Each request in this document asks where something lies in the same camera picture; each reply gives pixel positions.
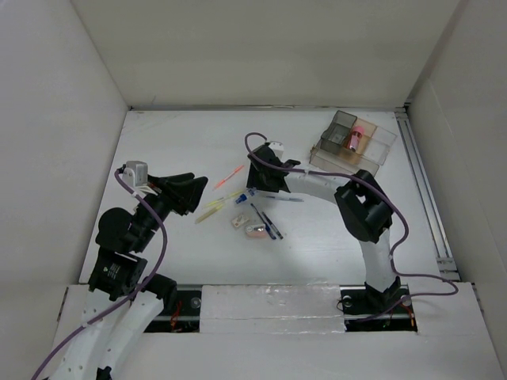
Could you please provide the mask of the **thin blue refill pen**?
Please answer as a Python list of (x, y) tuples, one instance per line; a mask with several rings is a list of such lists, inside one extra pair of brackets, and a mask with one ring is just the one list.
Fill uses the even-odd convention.
[(276, 200), (276, 201), (284, 201), (284, 202), (294, 202), (294, 203), (302, 203), (304, 199), (298, 197), (288, 197), (288, 196), (274, 196), (274, 195), (262, 195), (262, 198), (268, 200)]

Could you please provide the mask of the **white correction fluid bottle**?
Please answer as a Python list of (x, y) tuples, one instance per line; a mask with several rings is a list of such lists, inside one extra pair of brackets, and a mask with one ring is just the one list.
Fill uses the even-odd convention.
[(257, 189), (255, 188), (247, 188), (244, 192), (242, 192), (240, 195), (238, 195), (234, 199), (234, 204), (239, 205), (241, 203), (245, 203), (247, 200), (250, 200), (254, 196), (257, 195)]

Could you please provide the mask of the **black blue gel pen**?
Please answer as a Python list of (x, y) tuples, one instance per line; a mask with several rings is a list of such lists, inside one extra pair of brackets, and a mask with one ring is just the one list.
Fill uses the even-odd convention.
[(268, 215), (265, 212), (261, 212), (262, 216), (265, 218), (266, 222), (269, 224), (270, 228), (273, 230), (275, 235), (280, 239), (283, 240), (284, 236), (282, 233), (278, 230), (278, 228), (275, 226), (275, 224), (272, 222), (272, 220), (268, 217)]

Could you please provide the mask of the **white eraser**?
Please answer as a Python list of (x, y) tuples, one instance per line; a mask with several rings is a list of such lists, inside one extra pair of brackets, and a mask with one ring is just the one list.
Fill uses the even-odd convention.
[(238, 215), (237, 217), (235, 217), (235, 218), (233, 218), (231, 220), (231, 225), (235, 229), (238, 229), (239, 227), (244, 226), (245, 224), (247, 224), (249, 220), (250, 220), (250, 218), (247, 215), (240, 214), (240, 215)]

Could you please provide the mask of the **pink pencil sharpener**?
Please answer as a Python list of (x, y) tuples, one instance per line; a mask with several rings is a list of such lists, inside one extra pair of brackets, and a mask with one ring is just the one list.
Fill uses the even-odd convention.
[(249, 238), (266, 238), (268, 236), (265, 225), (248, 225), (245, 227), (246, 236)]

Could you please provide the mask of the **blue ballpoint pen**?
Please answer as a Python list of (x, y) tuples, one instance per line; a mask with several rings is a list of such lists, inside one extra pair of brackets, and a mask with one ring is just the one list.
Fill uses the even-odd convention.
[(257, 207), (253, 203), (251, 203), (250, 206), (253, 208), (255, 214), (261, 220), (261, 223), (264, 224), (265, 229), (266, 229), (268, 235), (270, 236), (270, 238), (272, 240), (276, 240), (276, 235), (273, 233), (273, 230), (271, 229), (271, 227), (269, 226), (269, 224), (266, 222), (265, 218), (261, 215), (261, 212), (257, 209)]

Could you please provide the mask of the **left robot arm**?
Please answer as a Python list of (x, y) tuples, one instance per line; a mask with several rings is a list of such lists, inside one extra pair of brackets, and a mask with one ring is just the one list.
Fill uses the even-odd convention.
[(132, 213), (115, 207), (99, 219), (99, 250), (87, 283), (82, 320), (49, 354), (53, 358), (65, 351), (51, 379), (117, 379), (148, 325), (176, 306), (176, 281), (156, 269), (146, 272), (147, 260), (140, 253), (160, 233), (162, 250), (154, 266), (161, 266), (169, 242), (165, 219), (171, 213), (194, 212), (208, 179), (183, 173), (143, 174), (131, 180), (130, 173), (123, 166), (114, 177), (138, 204)]

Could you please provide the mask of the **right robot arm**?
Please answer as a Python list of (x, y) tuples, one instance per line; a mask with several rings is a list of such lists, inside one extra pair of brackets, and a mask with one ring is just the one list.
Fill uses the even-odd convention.
[(400, 278), (391, 265), (390, 228), (393, 207), (367, 170), (353, 175), (302, 169), (300, 162), (282, 162), (268, 142), (248, 154), (249, 186), (264, 192), (313, 196), (337, 205), (347, 231), (358, 240), (364, 259), (365, 298), (383, 312), (395, 302)]

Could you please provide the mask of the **clear plastic desk organizer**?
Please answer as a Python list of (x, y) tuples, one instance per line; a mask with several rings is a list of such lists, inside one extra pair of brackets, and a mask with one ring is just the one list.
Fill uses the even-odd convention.
[(310, 164), (325, 172), (375, 176), (396, 140), (390, 131), (342, 110), (311, 148)]

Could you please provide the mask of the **yellow highlighter pen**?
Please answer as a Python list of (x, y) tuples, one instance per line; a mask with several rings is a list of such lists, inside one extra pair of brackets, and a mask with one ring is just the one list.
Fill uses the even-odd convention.
[(239, 195), (241, 195), (242, 193), (243, 193), (243, 190), (240, 190), (240, 191), (237, 191), (237, 192), (233, 192), (233, 193), (231, 193), (231, 194), (229, 194), (229, 195), (226, 195), (226, 196), (220, 197), (220, 198), (215, 199), (215, 200), (213, 200), (213, 201), (211, 201), (211, 202), (209, 202), (209, 203), (206, 203), (206, 204), (204, 205), (204, 208), (214, 207), (214, 206), (216, 206), (216, 205), (219, 205), (219, 204), (221, 204), (221, 203), (226, 202), (227, 200), (229, 200), (229, 199), (231, 199), (231, 198), (234, 198), (235, 196), (239, 196)]

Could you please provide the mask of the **orange pink pen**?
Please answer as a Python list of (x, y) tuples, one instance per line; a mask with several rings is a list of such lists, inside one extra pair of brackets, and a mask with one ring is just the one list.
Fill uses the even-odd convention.
[(245, 165), (239, 165), (236, 167), (231, 173), (226, 175), (222, 180), (220, 180), (214, 187), (213, 191), (223, 186), (226, 182), (228, 182), (233, 176), (235, 176), (237, 173), (239, 173), (241, 170), (243, 170)]

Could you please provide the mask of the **pale yellow pen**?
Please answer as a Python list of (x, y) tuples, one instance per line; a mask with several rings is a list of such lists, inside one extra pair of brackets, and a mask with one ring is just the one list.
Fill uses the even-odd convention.
[(223, 205), (220, 204), (220, 205), (217, 205), (213, 208), (210, 208), (208, 211), (206, 211), (205, 213), (203, 213), (201, 216), (199, 216), (195, 223), (196, 224), (199, 224), (201, 222), (203, 222), (205, 219), (211, 217), (212, 215), (214, 215), (216, 212), (220, 211), (221, 209), (223, 208)]

